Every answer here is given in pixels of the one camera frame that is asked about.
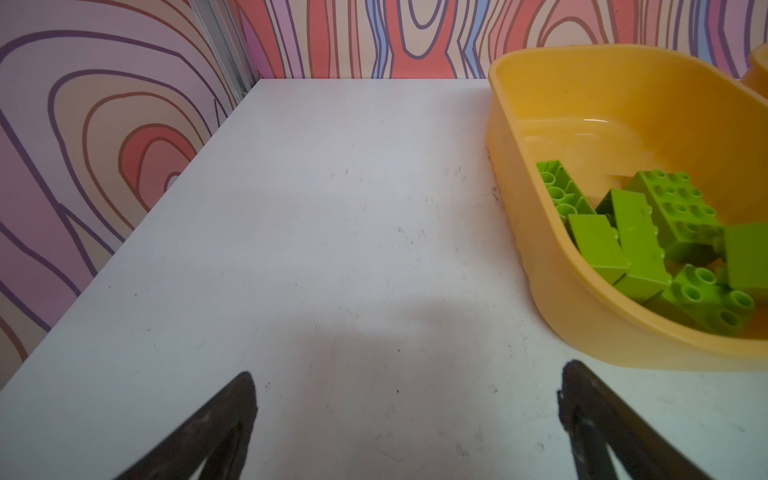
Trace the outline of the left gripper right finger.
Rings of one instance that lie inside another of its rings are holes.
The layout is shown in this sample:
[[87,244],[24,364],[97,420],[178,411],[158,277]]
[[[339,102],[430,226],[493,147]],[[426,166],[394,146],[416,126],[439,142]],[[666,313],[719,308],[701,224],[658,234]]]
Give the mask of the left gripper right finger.
[[567,432],[579,479],[615,479],[615,456],[632,479],[706,479],[578,360],[562,370],[559,420]]

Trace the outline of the small green lego brick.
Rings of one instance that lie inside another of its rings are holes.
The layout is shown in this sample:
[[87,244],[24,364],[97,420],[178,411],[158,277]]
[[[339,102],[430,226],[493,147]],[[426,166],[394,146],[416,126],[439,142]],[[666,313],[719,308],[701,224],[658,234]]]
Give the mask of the small green lego brick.
[[631,262],[605,215],[571,214],[568,222],[577,249],[602,279],[613,285],[628,272]]

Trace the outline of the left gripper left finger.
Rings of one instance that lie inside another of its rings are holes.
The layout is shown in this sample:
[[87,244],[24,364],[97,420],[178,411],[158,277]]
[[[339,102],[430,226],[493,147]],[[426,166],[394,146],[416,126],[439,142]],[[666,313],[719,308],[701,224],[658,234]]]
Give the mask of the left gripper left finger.
[[257,412],[253,378],[243,371],[119,477],[238,479]]

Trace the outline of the green square lego brick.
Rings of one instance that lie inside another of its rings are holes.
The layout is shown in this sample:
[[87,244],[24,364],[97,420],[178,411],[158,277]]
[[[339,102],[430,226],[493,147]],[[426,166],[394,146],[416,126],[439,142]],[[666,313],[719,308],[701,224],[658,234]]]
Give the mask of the green square lego brick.
[[723,261],[715,270],[718,280],[766,304],[767,223],[726,226],[713,245]]

